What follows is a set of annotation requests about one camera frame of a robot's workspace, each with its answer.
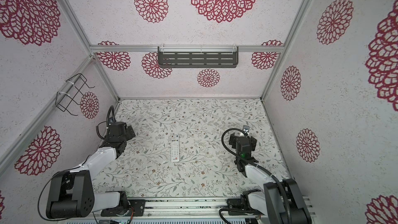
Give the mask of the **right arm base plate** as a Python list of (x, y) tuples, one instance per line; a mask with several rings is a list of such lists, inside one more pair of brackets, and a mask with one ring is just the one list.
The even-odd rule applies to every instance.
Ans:
[(247, 202), (242, 199), (227, 199), (227, 209), (229, 215), (243, 215), (243, 214), (255, 214), (261, 215), (262, 213), (258, 210), (251, 208)]

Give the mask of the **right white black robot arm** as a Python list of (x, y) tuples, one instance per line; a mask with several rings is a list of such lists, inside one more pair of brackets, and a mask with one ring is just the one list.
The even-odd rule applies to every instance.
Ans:
[(261, 189), (248, 190), (235, 205), (245, 213), (258, 212), (266, 224), (311, 224), (313, 221), (296, 181), (278, 180), (271, 172), (261, 169), (252, 156), (257, 140), (247, 135), (230, 135), (229, 145), (235, 149), (235, 164), (239, 172)]

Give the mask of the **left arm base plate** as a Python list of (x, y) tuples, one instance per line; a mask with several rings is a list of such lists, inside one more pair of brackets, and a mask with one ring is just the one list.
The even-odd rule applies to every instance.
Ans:
[(144, 214), (146, 200), (128, 200), (114, 208), (101, 211), (101, 217), (141, 217)]

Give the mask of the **white remote control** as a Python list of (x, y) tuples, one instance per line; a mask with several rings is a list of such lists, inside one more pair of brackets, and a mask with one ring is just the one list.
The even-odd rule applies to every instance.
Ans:
[(180, 161), (180, 142), (179, 135), (174, 134), (171, 138), (171, 162)]

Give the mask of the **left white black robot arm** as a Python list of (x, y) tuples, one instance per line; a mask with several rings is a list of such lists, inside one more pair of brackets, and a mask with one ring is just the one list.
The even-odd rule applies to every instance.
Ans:
[(125, 215), (130, 205), (124, 191), (95, 193), (92, 179), (125, 151), (127, 141), (135, 137), (125, 122), (108, 125), (103, 144), (76, 168), (56, 173), (50, 182), (46, 206), (49, 220), (87, 217), (97, 211)]

